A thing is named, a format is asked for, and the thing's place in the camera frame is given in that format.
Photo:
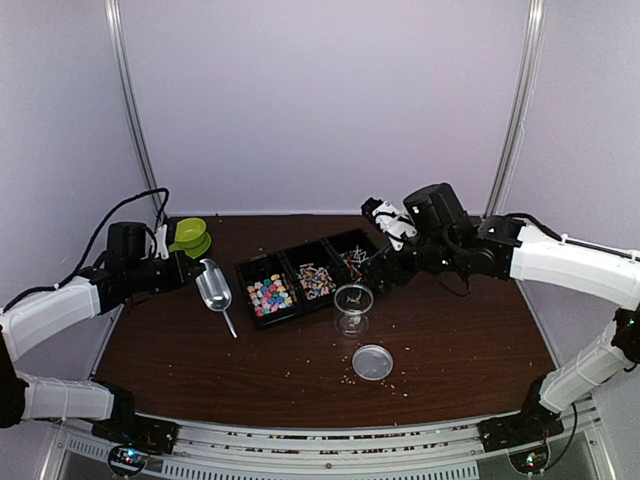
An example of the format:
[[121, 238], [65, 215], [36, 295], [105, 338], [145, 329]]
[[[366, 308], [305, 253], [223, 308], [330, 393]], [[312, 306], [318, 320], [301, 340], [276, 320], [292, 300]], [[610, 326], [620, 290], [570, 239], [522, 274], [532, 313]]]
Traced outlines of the clear plastic jar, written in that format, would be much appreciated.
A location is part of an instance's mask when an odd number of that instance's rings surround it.
[[333, 301], [338, 334], [346, 339], [362, 337], [369, 330], [368, 314], [374, 304], [373, 292], [361, 283], [345, 284], [336, 290]]

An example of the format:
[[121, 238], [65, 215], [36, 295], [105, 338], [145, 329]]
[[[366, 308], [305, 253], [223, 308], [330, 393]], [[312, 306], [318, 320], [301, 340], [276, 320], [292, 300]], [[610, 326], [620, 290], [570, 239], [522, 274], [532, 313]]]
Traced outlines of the metal scoop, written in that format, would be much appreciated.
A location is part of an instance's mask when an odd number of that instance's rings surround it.
[[199, 263], [203, 266], [203, 272], [196, 278], [200, 297], [209, 310], [223, 316], [231, 336], [237, 339], [238, 333], [229, 315], [233, 295], [226, 277], [214, 260], [203, 258]]

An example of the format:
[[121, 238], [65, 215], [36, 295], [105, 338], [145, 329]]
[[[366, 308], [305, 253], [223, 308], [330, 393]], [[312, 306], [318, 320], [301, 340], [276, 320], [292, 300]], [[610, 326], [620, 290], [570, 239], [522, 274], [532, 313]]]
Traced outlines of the black three-compartment candy tray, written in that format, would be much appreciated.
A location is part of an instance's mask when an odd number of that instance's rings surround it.
[[[241, 294], [254, 327], [265, 329], [286, 320], [316, 312], [333, 303], [334, 294], [342, 285], [361, 283], [360, 280], [353, 281], [349, 277], [346, 267], [339, 258], [340, 252], [351, 249], [355, 245], [373, 248], [375, 250], [373, 254], [380, 250], [380, 247], [372, 241], [364, 230], [353, 229], [237, 263], [235, 268]], [[336, 290], [333, 293], [311, 301], [305, 298], [297, 272], [301, 265], [308, 263], [328, 268], [336, 284]], [[250, 306], [246, 287], [254, 281], [264, 279], [275, 273], [284, 273], [286, 275], [287, 284], [293, 290], [295, 306], [291, 310], [268, 316], [265, 319], [258, 319]]]

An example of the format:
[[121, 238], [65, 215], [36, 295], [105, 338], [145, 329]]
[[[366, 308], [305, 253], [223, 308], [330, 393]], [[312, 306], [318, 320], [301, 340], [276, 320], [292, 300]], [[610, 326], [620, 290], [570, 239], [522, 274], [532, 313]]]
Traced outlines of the pile of star candies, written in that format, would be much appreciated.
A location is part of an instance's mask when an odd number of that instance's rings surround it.
[[246, 287], [250, 306], [258, 319], [291, 310], [295, 306], [293, 290], [284, 273], [275, 273]]

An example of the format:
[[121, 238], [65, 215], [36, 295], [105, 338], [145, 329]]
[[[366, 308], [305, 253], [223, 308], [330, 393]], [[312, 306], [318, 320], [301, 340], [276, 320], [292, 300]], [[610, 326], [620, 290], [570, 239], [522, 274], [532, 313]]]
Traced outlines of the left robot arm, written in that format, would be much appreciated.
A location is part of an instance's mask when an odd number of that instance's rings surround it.
[[1, 425], [36, 419], [104, 423], [123, 444], [144, 433], [131, 393], [92, 381], [108, 320], [138, 294], [192, 284], [203, 265], [182, 252], [85, 267], [57, 286], [38, 287], [1, 312]]

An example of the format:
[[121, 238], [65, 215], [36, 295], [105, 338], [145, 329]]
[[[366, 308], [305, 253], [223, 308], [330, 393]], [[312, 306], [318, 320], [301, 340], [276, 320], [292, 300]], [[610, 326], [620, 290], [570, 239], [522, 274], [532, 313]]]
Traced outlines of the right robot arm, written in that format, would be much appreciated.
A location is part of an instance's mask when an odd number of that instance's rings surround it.
[[514, 280], [558, 363], [513, 419], [535, 440], [551, 416], [639, 364], [639, 253], [548, 230], [522, 214], [434, 220], [381, 205], [368, 221], [389, 242], [366, 279], [403, 285], [420, 272]]

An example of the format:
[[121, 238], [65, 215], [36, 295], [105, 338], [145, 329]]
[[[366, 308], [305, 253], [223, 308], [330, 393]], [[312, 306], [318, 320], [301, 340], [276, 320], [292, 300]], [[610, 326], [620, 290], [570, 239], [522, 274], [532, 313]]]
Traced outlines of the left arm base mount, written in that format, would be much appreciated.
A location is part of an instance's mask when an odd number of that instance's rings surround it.
[[173, 452], [179, 431], [175, 422], [138, 414], [134, 396], [127, 390], [114, 393], [112, 412], [107, 419], [89, 423], [96, 437], [157, 455]]

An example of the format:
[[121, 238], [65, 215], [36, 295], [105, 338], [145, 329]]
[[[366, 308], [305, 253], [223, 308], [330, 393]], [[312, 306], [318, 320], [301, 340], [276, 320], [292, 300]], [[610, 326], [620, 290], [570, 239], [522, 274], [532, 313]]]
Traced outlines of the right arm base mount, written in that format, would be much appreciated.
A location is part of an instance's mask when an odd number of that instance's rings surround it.
[[543, 407], [538, 398], [525, 400], [515, 414], [479, 422], [477, 429], [485, 452], [543, 442], [564, 432], [560, 414]]

